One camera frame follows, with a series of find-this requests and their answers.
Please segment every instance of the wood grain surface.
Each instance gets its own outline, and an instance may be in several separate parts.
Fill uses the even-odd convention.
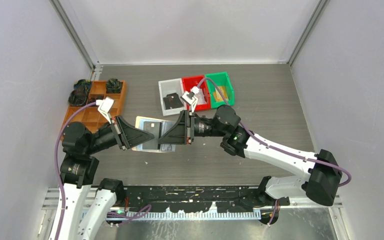
[[[313,151],[310,134],[285,64],[217,65],[106,65],[100,80],[125,80],[127,97],[123,117],[135,125],[136,116],[163,117],[158,81],[227,72],[235,91],[234,109],[250,130],[265,138],[304,151]],[[197,112],[212,117],[215,110]],[[289,172],[265,162],[230,156],[221,139],[196,137],[192,145],[178,145],[174,153],[122,151],[117,146],[99,152],[94,183],[119,179],[125,185],[258,185],[264,176]]]

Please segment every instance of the white wall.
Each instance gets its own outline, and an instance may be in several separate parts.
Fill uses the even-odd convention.
[[[316,147],[353,175],[353,239],[384,239],[384,1],[330,1],[292,72]]]
[[[0,240],[38,233],[67,97],[88,74],[48,0],[0,0]]]
[[[318,1],[62,2],[101,64],[149,64],[287,62]]]

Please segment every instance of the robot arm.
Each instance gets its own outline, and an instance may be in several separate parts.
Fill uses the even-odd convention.
[[[160,144],[192,144],[195,137],[222,137],[220,146],[228,154],[256,159],[285,169],[295,176],[263,178],[259,194],[265,205],[273,205],[283,197],[305,197],[332,206],[342,177],[334,168],[309,160],[337,166],[333,155],[326,150],[319,154],[296,150],[265,139],[240,126],[241,118],[229,105],[217,108],[213,118],[200,117],[184,110],[176,124],[158,139]]]
[[[66,206],[59,239],[94,239],[110,208],[126,197],[121,181],[104,179],[90,210],[80,222],[84,202],[99,164],[91,155],[115,145],[123,150],[130,149],[154,138],[153,134],[128,124],[122,116],[111,117],[108,111],[112,103],[108,107],[106,100],[98,111],[109,123],[96,133],[92,134],[80,122],[73,122],[64,129],[62,146],[66,155],[61,164],[60,176],[66,193]],[[307,196],[318,204],[333,205],[342,173],[309,161],[316,157],[319,161],[337,166],[329,151],[321,150],[315,154],[292,149],[250,132],[240,126],[240,122],[241,118],[228,105],[220,106],[213,118],[200,117],[184,110],[176,124],[158,142],[186,145],[192,144],[195,137],[222,137],[220,146],[230,155],[264,161],[294,174],[281,178],[265,176],[256,190],[255,197],[260,204],[274,206],[277,200],[285,197]],[[60,196],[58,209],[62,207],[61,200]],[[49,240],[57,239],[60,214],[61,211],[57,211]]]

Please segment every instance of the orange wooden tray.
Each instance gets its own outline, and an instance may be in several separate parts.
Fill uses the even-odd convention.
[[[126,93],[127,93],[127,85],[126,81],[120,81],[122,82],[121,87],[121,93],[107,93],[107,89],[105,87],[105,84],[107,81],[92,81],[92,87],[90,89],[88,102],[91,98],[96,98],[99,96],[103,96],[104,98],[109,97],[114,99],[114,104],[112,105],[111,110],[109,111],[109,114],[112,117],[121,115],[123,113],[123,107],[125,104],[126,99]],[[69,106],[67,109],[67,113],[65,114],[64,122],[62,122],[62,125],[69,119],[71,115],[75,111],[77,111],[80,107],[79,106]],[[98,128],[100,128],[104,123],[107,122],[104,116],[102,116],[98,112],[98,106],[90,106],[87,107],[82,112],[79,112],[71,121],[72,122],[81,122],[86,126],[89,131],[92,133],[95,133]]]

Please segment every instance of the white clamp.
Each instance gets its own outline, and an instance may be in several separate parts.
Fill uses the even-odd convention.
[[[200,89],[197,86],[192,87],[190,92],[185,91],[181,98],[190,105],[192,113],[195,111],[195,108],[198,105],[198,98],[196,97],[197,94],[200,93]]]
[[[104,100],[96,100],[96,105],[98,106],[98,112],[102,114],[102,116],[110,123],[111,115],[110,110],[114,104],[114,100],[112,98],[106,97]]]

